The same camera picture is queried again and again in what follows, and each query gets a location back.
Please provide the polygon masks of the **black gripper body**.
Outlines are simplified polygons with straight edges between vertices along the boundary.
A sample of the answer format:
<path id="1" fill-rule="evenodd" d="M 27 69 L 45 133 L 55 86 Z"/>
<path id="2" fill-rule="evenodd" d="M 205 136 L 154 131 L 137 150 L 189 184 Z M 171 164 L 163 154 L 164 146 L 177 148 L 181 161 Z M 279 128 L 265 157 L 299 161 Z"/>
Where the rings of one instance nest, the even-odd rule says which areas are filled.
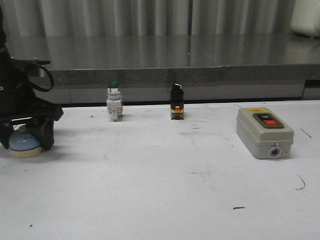
<path id="1" fill-rule="evenodd" d="M 52 74 L 45 65 L 49 60 L 0 60 L 0 124 L 8 127 L 14 119 L 50 117 L 58 121 L 64 114 L 62 107 L 36 96 L 34 90 L 49 92 L 55 85 Z M 29 73 L 35 69 L 44 71 L 50 82 L 43 88 L 29 80 Z"/>

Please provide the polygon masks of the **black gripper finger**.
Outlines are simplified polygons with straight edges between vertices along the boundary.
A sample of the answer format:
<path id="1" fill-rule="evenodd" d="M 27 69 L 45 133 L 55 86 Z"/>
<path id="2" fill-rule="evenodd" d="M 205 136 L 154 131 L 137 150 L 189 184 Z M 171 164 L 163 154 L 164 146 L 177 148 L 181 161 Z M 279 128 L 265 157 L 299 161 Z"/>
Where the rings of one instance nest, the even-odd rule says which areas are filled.
<path id="1" fill-rule="evenodd" d="M 9 138 L 13 133 L 13 126 L 8 122 L 0 123 L 0 143 L 5 149 L 9 148 Z"/>
<path id="2" fill-rule="evenodd" d="M 54 120 L 51 117 L 43 117 L 36 124 L 34 136 L 45 151 L 54 144 Z"/>

